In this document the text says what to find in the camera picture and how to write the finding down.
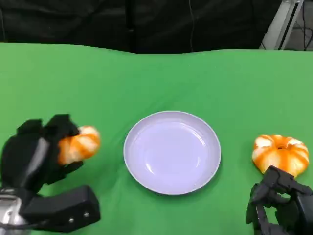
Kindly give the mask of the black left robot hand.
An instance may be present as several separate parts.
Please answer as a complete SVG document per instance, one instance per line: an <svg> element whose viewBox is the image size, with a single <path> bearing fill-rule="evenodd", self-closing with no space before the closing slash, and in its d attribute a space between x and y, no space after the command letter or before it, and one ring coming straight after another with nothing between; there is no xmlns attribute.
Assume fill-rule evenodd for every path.
<svg viewBox="0 0 313 235"><path fill-rule="evenodd" d="M3 187L38 193L44 184L53 184L83 166L83 161L58 162L59 142L78 134L69 114L54 115L43 125L30 119L17 128L4 144L0 158L0 181Z"/></svg>

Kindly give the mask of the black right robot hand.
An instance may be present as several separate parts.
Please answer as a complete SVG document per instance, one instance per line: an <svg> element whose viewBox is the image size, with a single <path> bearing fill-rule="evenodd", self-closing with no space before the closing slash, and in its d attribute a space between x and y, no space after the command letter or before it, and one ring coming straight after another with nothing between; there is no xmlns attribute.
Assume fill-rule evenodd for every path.
<svg viewBox="0 0 313 235"><path fill-rule="evenodd" d="M256 235L311 235L313 190L270 166L251 189L246 224Z"/></svg>

